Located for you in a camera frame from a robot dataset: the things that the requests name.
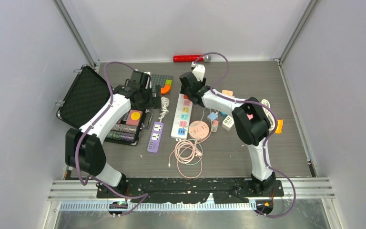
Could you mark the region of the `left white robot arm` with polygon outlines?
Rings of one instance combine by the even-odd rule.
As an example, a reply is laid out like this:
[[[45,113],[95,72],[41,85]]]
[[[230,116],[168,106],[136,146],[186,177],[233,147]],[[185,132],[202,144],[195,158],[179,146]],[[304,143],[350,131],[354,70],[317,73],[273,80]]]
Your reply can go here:
[[[133,70],[125,85],[108,86],[110,97],[102,108],[81,127],[65,136],[65,163],[109,185],[109,192],[120,198],[126,194],[125,175],[107,163],[103,142],[116,123],[130,110],[159,106],[160,96],[153,94],[149,72]]]

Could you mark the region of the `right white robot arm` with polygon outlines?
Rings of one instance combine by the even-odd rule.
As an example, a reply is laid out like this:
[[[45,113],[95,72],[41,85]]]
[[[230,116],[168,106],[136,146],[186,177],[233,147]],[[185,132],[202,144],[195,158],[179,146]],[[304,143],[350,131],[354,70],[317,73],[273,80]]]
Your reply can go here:
[[[192,72],[179,77],[181,92],[195,105],[215,109],[233,118],[239,139],[247,146],[252,163],[251,179],[253,190],[265,196],[272,190],[275,172],[268,154],[268,138],[271,123],[264,110],[267,108],[256,98],[239,99],[225,95],[199,80]]]

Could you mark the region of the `white multicolour power strip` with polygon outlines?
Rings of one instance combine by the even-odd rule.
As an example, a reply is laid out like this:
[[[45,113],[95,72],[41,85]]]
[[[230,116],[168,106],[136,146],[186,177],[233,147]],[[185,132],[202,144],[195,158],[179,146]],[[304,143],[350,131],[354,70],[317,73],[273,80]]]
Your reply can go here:
[[[176,141],[187,139],[193,107],[193,103],[190,100],[184,99],[183,96],[184,94],[179,94],[178,96],[171,131],[171,138]]]

